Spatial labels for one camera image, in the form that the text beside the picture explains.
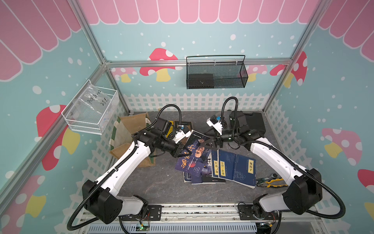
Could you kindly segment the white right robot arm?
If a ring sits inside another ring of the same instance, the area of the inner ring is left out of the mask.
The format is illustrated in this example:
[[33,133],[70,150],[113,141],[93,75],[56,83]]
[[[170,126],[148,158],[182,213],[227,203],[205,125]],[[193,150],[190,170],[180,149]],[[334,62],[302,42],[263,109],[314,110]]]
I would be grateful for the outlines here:
[[206,122],[215,132],[214,137],[206,141],[206,146],[212,150],[213,177],[249,187],[258,185],[255,160],[221,150],[225,142],[237,140],[265,161],[285,182],[286,191],[263,195],[253,201],[256,218],[283,210],[301,215],[322,200],[321,174],[315,169],[307,170],[298,165],[270,143],[265,137],[266,127],[261,113],[231,112],[227,128],[223,126],[223,118],[216,115]]

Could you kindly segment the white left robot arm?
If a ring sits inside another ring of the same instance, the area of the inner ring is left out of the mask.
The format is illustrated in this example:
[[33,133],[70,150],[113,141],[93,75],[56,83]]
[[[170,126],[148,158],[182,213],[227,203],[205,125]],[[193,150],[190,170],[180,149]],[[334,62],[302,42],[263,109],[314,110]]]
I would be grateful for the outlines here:
[[134,135],[134,141],[124,155],[96,181],[88,180],[82,186],[83,207],[105,224],[121,215],[143,213],[146,201],[136,197],[119,196],[120,189],[138,165],[155,149],[178,157],[184,150],[183,138],[191,135],[189,129],[179,130],[168,139],[163,131],[142,130]]

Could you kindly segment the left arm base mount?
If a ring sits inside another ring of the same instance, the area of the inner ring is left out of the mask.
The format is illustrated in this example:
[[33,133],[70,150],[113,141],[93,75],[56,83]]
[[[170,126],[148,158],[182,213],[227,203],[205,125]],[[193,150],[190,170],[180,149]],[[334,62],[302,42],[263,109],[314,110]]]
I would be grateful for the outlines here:
[[142,209],[139,214],[127,214],[121,219],[122,221],[160,221],[162,205],[148,205]]

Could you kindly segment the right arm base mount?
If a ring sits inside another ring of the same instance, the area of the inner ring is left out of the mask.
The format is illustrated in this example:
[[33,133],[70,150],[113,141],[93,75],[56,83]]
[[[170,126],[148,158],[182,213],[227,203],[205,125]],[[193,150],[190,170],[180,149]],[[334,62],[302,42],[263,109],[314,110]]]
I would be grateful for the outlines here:
[[276,221],[279,218],[277,211],[264,213],[253,204],[246,204],[244,202],[239,202],[237,205],[240,220],[267,220]]

